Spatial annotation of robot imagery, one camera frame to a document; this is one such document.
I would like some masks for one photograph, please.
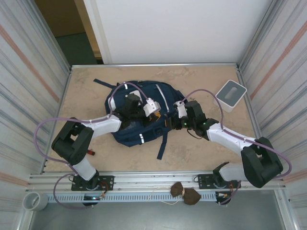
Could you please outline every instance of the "wooden work surface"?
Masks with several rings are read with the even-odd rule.
[[[217,93],[228,80],[237,81],[236,71],[232,66],[75,68],[60,117],[92,119],[106,115],[104,103],[110,89],[94,83],[95,78],[113,85],[129,80],[164,81],[184,95],[199,88]],[[197,92],[188,100],[194,99],[201,104],[208,118],[220,120],[220,110],[213,104],[211,95]],[[56,134],[63,124],[59,122]],[[224,125],[238,133],[254,136],[243,99],[231,113],[224,113]],[[156,157],[161,143],[162,137],[129,148],[117,143],[112,134],[106,134],[92,140],[90,149],[93,149],[96,155],[88,155],[88,159],[99,171],[212,170],[225,161],[240,161],[240,158],[231,150],[205,139],[195,139],[185,129],[169,132],[166,149],[160,161]],[[51,156],[59,158],[54,152]],[[45,171],[67,170],[64,164],[54,161],[48,161],[45,168]]]

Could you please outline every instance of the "mounting plate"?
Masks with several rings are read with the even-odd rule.
[[[230,183],[225,182],[224,184],[218,186],[214,179],[213,174],[199,174],[198,178],[198,186],[200,189],[230,189]],[[231,181],[233,185],[233,189],[236,189],[238,186],[238,181]]]
[[[113,185],[114,185],[114,176],[99,176],[98,177],[99,181],[104,181],[108,185],[108,191],[113,190]],[[74,176],[72,180],[72,185],[71,185],[71,190],[72,191],[105,191],[106,186],[103,185],[101,186],[99,183],[95,189],[87,189],[84,184],[84,180],[80,179],[79,176]]]

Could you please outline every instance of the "reflective strip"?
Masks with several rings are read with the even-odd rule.
[[[160,89],[159,85],[158,85],[158,84],[156,84],[156,86],[157,86],[157,88],[158,88],[158,90],[159,90],[160,94],[162,95],[163,100],[164,100],[165,105],[166,105],[166,109],[167,109],[167,111],[169,112],[168,104],[167,104],[167,102],[166,102],[166,99],[165,99],[165,97],[164,97],[164,94],[163,94],[162,90]]]
[[[143,137],[143,135],[142,135],[142,134],[140,134],[140,138],[141,138],[141,142],[142,142],[142,144],[144,144],[144,137]]]

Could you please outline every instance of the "red object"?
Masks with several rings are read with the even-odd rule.
[[[94,156],[96,153],[94,151],[92,151],[92,150],[88,150],[87,154]]]

